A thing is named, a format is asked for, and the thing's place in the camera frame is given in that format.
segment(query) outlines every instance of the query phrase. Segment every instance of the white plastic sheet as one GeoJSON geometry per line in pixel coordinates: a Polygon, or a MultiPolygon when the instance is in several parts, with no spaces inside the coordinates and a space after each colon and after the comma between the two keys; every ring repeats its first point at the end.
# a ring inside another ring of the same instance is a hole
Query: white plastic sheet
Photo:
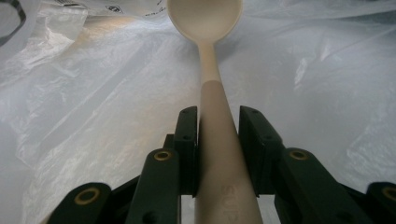
{"type": "MultiPolygon", "coordinates": [[[[396,182],[395,2],[244,7],[216,46],[235,123],[255,107],[339,182],[396,182]]],[[[0,223],[38,223],[81,184],[139,175],[179,110],[199,104],[197,48],[167,17],[87,16],[42,4],[26,47],[0,61],[0,223]]],[[[272,199],[259,202],[278,223],[272,199]]]]}

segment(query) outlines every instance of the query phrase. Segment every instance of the white surface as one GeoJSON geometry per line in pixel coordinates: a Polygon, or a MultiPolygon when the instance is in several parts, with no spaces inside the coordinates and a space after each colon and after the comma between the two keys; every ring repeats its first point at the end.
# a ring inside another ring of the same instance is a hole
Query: white surface
{"type": "MultiPolygon", "coordinates": [[[[244,7],[216,46],[235,121],[240,105],[259,109],[287,147],[310,150],[354,189],[396,182],[395,14],[372,15],[395,2],[244,7]]],[[[43,6],[26,48],[1,58],[0,223],[38,223],[81,184],[139,175],[179,110],[199,104],[197,48],[169,19],[86,14],[43,6]]],[[[271,198],[259,202],[278,223],[271,198]]]]}

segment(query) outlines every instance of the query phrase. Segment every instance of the screw hole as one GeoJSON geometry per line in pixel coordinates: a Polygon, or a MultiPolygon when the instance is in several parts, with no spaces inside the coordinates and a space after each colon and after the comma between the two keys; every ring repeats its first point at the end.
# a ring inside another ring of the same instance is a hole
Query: screw hole
{"type": "Polygon", "coordinates": [[[99,197],[99,193],[100,191],[97,188],[84,189],[76,196],[75,203],[78,205],[92,203],[99,197]]]}
{"type": "Polygon", "coordinates": [[[289,154],[292,158],[298,161],[305,161],[308,160],[308,155],[305,152],[300,150],[293,150],[289,154]]]}
{"type": "Polygon", "coordinates": [[[382,189],[382,193],[385,195],[385,197],[387,197],[388,199],[393,200],[394,202],[396,202],[396,188],[392,188],[392,187],[384,187],[382,189]]]}
{"type": "Polygon", "coordinates": [[[156,212],[147,212],[143,215],[142,221],[144,224],[155,224],[160,220],[160,216],[156,212]]]}
{"type": "Polygon", "coordinates": [[[167,161],[172,157],[172,153],[169,151],[160,151],[155,153],[154,159],[157,161],[167,161]]]}
{"type": "Polygon", "coordinates": [[[355,218],[350,213],[345,211],[338,212],[336,217],[345,223],[355,223],[355,218]]]}

